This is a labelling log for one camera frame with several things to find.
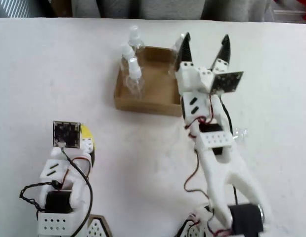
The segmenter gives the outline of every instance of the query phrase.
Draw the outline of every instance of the bottle cap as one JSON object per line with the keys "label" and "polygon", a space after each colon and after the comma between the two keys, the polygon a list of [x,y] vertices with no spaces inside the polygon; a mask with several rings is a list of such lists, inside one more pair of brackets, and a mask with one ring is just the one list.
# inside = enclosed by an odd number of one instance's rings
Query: bottle cap
{"label": "bottle cap", "polygon": [[135,57],[135,53],[131,46],[129,46],[127,43],[122,45],[122,56],[129,60],[133,57]]}
{"label": "bottle cap", "polygon": [[138,40],[140,38],[138,26],[130,27],[130,40]]}
{"label": "bottle cap", "polygon": [[179,51],[180,49],[180,46],[183,42],[183,39],[184,39],[184,34],[180,34],[180,37],[177,39],[176,43],[175,43],[175,47],[176,47],[176,50]]}
{"label": "bottle cap", "polygon": [[132,80],[139,80],[142,77],[142,71],[138,65],[137,58],[129,60],[129,74]]}

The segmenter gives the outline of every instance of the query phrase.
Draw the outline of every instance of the white table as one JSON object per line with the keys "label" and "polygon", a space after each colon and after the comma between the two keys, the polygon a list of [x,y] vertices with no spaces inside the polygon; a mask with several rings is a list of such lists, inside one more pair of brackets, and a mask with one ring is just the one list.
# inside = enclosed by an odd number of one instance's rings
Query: white table
{"label": "white table", "polygon": [[[196,165],[183,120],[114,107],[119,45],[134,23],[147,45],[170,47],[189,31],[194,63],[207,66],[230,35],[230,70],[245,74],[223,99],[233,125],[248,129],[240,150],[273,209],[274,230],[262,236],[306,236],[306,25],[0,19],[0,237],[36,236],[35,209],[18,196],[39,180],[54,119],[94,134],[92,213],[114,236],[174,236],[205,201],[182,187]],[[190,186],[206,189],[201,170]]]}

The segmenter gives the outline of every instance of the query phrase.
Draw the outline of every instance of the open cardboard box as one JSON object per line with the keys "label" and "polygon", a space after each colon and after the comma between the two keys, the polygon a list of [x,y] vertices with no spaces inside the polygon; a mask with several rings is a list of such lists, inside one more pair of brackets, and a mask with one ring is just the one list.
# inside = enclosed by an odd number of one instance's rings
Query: open cardboard box
{"label": "open cardboard box", "polygon": [[116,108],[180,117],[182,111],[177,81],[168,74],[171,58],[171,51],[167,48],[146,46],[142,62],[142,75],[145,81],[144,97],[141,100],[133,98],[128,88],[123,85],[120,70],[114,91]]}

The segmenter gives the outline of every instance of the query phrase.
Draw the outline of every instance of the plastic bottle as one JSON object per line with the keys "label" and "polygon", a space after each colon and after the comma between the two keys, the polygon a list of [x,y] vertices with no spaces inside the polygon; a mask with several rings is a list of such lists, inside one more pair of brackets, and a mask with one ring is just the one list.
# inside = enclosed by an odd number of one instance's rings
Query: plastic bottle
{"label": "plastic bottle", "polygon": [[133,48],[135,55],[137,56],[139,65],[143,67],[142,62],[144,60],[145,44],[140,38],[138,26],[132,26],[130,28],[129,45]]}
{"label": "plastic bottle", "polygon": [[142,99],[144,96],[144,80],[142,77],[142,71],[138,65],[136,58],[129,60],[129,77],[126,81],[127,87],[131,94],[137,98]]}
{"label": "plastic bottle", "polygon": [[123,84],[126,85],[126,80],[129,76],[129,60],[135,57],[135,53],[131,46],[127,43],[122,45],[122,60],[121,60],[121,72],[123,77]]}
{"label": "plastic bottle", "polygon": [[239,128],[236,127],[233,129],[233,139],[237,142],[237,143],[245,143],[245,140],[248,136],[248,130],[247,129],[243,129],[243,128]]}
{"label": "plastic bottle", "polygon": [[176,43],[172,46],[171,52],[172,57],[169,63],[169,69],[168,69],[168,75],[171,76],[171,78],[175,78],[175,62],[178,57],[178,52],[180,50],[181,43],[184,39],[184,34],[180,34],[180,37],[177,39]]}

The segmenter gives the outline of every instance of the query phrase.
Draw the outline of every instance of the robotic arm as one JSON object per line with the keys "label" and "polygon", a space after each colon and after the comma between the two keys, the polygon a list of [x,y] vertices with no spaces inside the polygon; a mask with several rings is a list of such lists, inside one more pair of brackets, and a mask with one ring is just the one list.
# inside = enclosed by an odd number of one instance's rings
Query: robotic arm
{"label": "robotic arm", "polygon": [[[226,35],[210,69],[196,67],[190,53],[190,35],[177,52],[176,78],[186,129],[195,142],[195,151],[208,183],[210,209],[232,235],[258,236],[272,222],[267,198],[247,169],[233,140],[221,95],[235,92],[243,72],[226,73],[230,41]],[[235,186],[250,202],[228,206],[226,184]]]}
{"label": "robotic arm", "polygon": [[[77,122],[53,122],[53,149],[40,175],[40,183],[26,186],[20,198],[37,208],[39,237],[86,237],[92,207],[92,188],[88,176],[94,164],[93,136]],[[38,202],[24,197],[31,187],[41,186]],[[84,197],[85,187],[90,200]],[[97,220],[91,225],[93,235],[104,231]]]}

